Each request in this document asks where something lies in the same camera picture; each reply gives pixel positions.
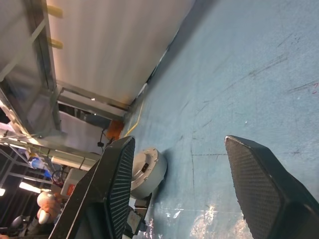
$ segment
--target yellow cable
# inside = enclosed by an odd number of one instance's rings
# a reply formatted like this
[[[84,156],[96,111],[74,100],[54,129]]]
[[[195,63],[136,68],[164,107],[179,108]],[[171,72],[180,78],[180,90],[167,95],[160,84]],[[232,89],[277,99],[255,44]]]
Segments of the yellow cable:
[[[139,121],[140,121],[140,116],[141,116],[142,108],[143,108],[143,103],[144,103],[144,101],[142,102],[142,105],[141,105],[141,109],[140,109],[138,121],[132,126],[132,128],[130,128],[130,130],[124,135],[124,137],[128,136],[128,134],[131,133],[131,132],[136,128],[136,126],[138,126]]]

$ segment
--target white cylindrical robot part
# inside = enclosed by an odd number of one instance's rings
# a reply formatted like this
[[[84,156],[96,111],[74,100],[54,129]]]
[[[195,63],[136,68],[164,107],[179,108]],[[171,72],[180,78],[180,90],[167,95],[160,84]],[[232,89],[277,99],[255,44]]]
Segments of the white cylindrical robot part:
[[[134,157],[131,196],[143,199],[164,179],[167,170],[165,157],[156,148],[148,148]]]

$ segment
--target hand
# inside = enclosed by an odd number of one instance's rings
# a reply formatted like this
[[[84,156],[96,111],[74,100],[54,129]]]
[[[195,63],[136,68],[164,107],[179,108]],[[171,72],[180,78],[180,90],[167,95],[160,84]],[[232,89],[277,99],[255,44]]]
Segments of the hand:
[[[61,212],[61,202],[62,202],[62,198],[61,195],[59,193],[55,193],[55,200],[52,199],[47,199],[44,202],[42,202],[42,207],[39,209],[38,213],[37,213],[37,217],[39,218],[40,216],[40,212],[41,210],[46,211],[47,213],[50,214],[50,217],[47,221],[47,223],[52,223],[56,217],[59,215],[59,213]]]

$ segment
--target orange object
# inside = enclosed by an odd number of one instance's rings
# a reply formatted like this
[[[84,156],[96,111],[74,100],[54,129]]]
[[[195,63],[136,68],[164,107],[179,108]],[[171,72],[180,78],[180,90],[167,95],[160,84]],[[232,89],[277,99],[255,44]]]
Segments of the orange object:
[[[106,138],[111,139],[114,137],[115,140],[119,139],[123,128],[124,128],[123,122],[118,120],[112,120],[108,127]]]

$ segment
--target blue floor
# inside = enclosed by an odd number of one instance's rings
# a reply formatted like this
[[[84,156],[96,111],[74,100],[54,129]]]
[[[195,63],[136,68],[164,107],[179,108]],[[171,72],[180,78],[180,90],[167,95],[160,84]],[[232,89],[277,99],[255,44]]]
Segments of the blue floor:
[[[224,137],[268,146],[319,200],[319,1],[198,0],[128,115],[168,172],[148,239],[250,239]]]

